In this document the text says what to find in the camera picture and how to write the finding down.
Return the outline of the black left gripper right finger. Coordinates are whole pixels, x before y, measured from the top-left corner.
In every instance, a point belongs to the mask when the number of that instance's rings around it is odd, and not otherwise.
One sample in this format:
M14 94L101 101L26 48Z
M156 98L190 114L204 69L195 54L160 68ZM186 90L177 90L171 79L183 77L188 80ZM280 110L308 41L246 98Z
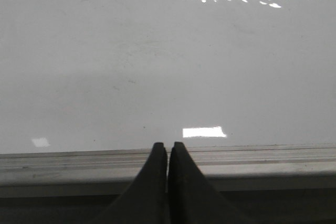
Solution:
M167 179L171 223L255 223L220 195L175 142Z

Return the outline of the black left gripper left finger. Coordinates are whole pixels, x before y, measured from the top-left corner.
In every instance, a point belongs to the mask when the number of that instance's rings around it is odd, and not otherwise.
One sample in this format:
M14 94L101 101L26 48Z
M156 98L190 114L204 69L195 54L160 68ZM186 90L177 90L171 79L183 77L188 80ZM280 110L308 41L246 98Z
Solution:
M154 143L131 185L91 223L165 223L166 170L164 144Z

